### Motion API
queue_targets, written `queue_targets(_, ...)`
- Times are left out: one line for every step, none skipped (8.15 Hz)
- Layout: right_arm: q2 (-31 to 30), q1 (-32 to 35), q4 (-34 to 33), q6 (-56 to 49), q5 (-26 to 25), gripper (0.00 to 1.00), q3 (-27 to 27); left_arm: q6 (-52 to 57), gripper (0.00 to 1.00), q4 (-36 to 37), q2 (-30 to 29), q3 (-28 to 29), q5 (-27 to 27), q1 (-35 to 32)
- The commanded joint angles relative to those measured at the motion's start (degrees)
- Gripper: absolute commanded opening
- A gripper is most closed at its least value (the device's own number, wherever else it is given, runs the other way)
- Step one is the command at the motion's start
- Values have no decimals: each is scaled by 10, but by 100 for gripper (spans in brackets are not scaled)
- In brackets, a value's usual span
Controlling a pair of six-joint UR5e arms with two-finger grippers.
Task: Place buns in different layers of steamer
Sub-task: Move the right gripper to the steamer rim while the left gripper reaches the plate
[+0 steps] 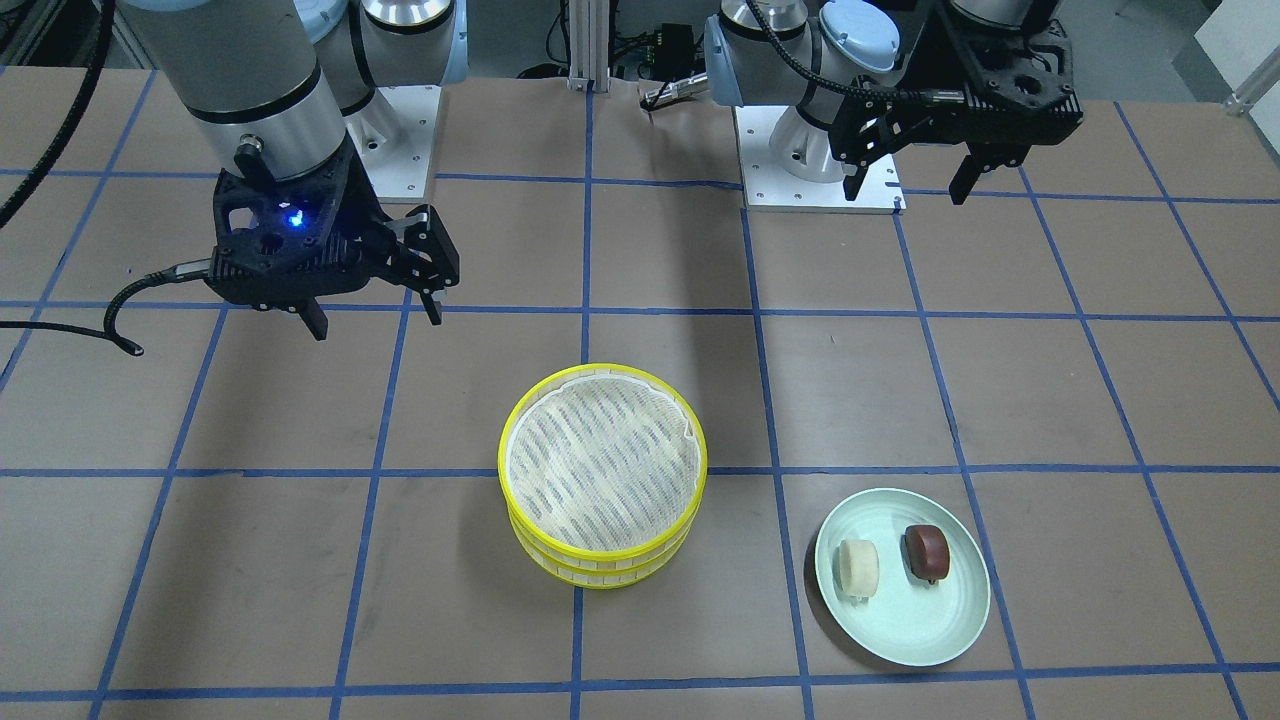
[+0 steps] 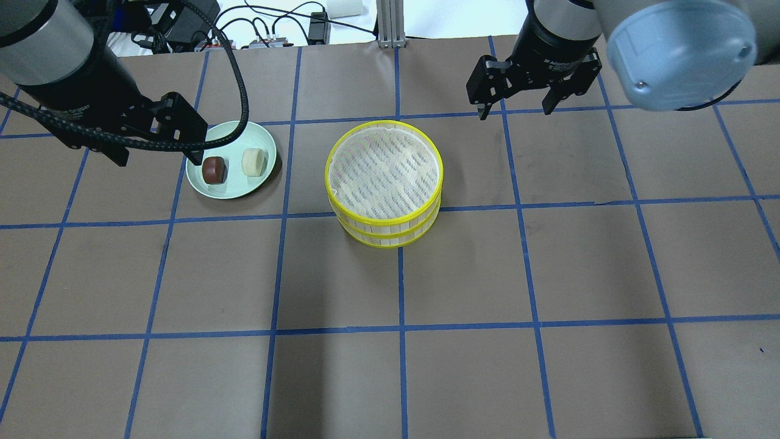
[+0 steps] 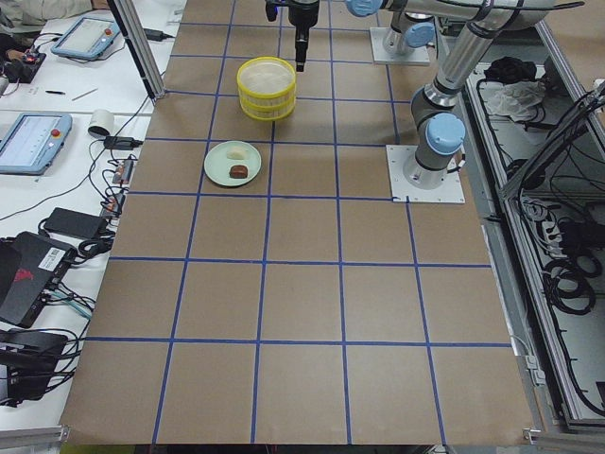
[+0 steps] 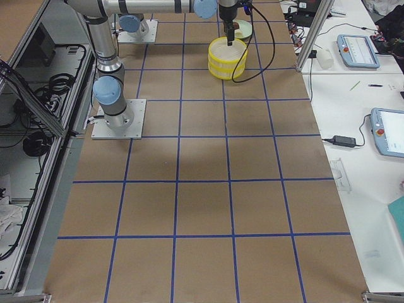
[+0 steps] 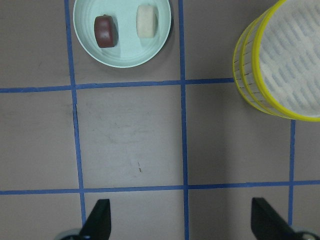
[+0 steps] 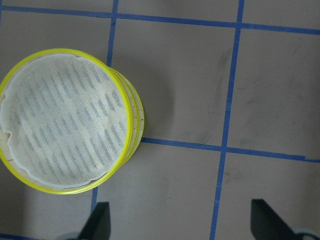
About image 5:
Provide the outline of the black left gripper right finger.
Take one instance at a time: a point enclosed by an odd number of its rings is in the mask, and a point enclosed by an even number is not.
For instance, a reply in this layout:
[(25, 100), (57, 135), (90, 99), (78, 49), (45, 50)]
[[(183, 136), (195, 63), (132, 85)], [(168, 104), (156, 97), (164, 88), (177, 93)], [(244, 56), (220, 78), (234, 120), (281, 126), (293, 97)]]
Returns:
[(295, 232), (262, 197), (251, 200), (251, 231), (257, 240), (295, 240)]

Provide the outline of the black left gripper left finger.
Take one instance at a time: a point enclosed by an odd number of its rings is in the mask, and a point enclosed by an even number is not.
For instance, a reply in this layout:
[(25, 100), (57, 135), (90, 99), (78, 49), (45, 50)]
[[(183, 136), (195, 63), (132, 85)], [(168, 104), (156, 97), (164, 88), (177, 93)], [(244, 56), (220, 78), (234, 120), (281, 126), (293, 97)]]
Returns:
[(79, 232), (81, 240), (108, 240), (111, 235), (111, 204), (109, 199), (99, 199)]

